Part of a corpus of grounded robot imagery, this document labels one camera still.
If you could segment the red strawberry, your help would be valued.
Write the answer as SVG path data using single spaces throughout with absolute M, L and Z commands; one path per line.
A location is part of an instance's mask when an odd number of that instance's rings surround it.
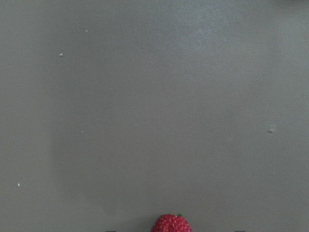
M 192 232 L 191 225 L 182 214 L 164 214 L 154 223 L 151 232 Z

